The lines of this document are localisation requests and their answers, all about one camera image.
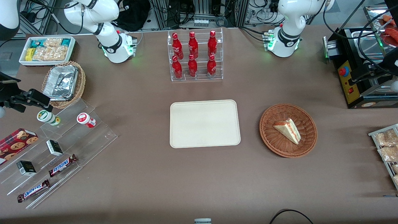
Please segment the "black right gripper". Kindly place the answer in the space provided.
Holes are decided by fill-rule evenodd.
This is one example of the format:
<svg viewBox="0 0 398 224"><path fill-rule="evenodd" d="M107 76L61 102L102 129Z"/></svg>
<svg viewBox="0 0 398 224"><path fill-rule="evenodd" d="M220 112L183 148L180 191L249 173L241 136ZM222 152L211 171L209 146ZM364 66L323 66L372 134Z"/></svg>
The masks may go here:
<svg viewBox="0 0 398 224"><path fill-rule="evenodd" d="M50 98L40 91L31 88L29 91L22 91L18 82L20 79L13 78L9 75L6 75L0 72L0 103L4 105L6 108L14 109L20 113L24 113L26 110L26 106L37 106L40 108L51 108ZM22 104L11 103L8 100L15 95L21 94Z"/></svg>

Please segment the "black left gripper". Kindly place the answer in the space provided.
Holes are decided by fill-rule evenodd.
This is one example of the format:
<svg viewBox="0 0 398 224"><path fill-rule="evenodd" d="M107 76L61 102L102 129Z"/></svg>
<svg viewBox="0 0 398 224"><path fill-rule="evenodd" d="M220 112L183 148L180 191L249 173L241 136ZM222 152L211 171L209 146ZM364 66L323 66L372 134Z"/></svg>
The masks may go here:
<svg viewBox="0 0 398 224"><path fill-rule="evenodd" d="M397 59L392 60L376 60L377 65L381 68L377 68L370 61L364 61L362 65L358 66L357 70L350 72L351 78L348 80L348 84L353 86L359 82L370 79L378 79L381 77L387 77L393 80L397 76Z"/></svg>

